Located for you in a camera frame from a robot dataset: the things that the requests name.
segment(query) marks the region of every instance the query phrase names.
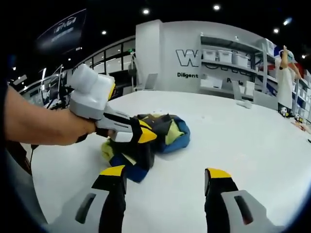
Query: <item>dark ceiling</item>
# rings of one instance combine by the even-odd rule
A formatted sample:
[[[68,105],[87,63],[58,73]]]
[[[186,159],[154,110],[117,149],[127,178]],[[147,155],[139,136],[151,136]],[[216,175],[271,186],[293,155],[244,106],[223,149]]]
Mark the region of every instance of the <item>dark ceiling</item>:
[[[27,74],[34,77],[44,67],[53,70],[60,64],[65,69],[117,40],[135,34],[135,26],[146,21],[161,19],[163,22],[180,20],[213,21],[240,27],[278,45],[286,45],[294,52],[297,60],[311,68],[311,34],[308,32],[310,16],[306,1],[277,0],[235,0],[208,1],[191,0],[48,0],[48,1],[10,1],[7,5],[5,50],[17,56],[16,71],[10,71],[10,78]],[[213,4],[220,4],[221,10],[213,11]],[[150,14],[141,13],[144,7]],[[58,56],[39,56],[34,52],[34,41],[50,26],[63,18],[87,9],[86,23],[81,41],[82,50]],[[287,17],[293,20],[283,26]],[[280,28],[273,34],[273,28]],[[302,54],[310,54],[300,59]]]

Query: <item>white shirt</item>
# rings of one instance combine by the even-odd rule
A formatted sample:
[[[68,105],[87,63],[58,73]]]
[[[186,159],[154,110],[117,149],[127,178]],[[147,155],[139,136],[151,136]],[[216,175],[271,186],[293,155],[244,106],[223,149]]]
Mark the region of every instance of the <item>white shirt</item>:
[[[295,72],[288,67],[280,69],[281,58],[276,58],[277,101],[287,108],[293,105],[293,81]]]

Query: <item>banner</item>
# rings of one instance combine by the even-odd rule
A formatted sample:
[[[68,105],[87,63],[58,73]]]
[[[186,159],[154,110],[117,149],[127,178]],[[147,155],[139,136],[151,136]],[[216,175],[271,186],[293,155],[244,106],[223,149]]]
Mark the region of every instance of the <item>banner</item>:
[[[36,50],[42,55],[59,55],[80,46],[86,9],[50,27],[36,40]]]

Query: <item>fabric pile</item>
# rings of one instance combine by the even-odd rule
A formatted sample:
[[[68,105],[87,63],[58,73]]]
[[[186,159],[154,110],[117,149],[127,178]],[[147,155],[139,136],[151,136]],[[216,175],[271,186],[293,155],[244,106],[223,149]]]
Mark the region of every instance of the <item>fabric pile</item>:
[[[169,153],[185,148],[190,142],[190,130],[175,115],[145,114],[137,118],[147,124],[157,137],[146,143],[121,143],[110,138],[102,144],[103,157],[111,166],[125,165],[127,178],[141,182],[154,165],[156,153]]]

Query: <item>white chair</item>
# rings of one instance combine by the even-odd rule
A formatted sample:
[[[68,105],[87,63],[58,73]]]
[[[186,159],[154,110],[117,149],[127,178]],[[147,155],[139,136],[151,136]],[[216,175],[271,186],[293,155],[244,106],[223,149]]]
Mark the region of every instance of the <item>white chair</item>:
[[[276,111],[278,109],[278,102],[275,96],[269,96],[259,91],[254,91],[254,104],[270,108]]]
[[[235,100],[242,100],[242,94],[240,91],[238,81],[232,81],[232,87],[233,87],[234,99]]]
[[[134,91],[153,91],[155,89],[157,74],[149,74],[144,87],[135,87]]]

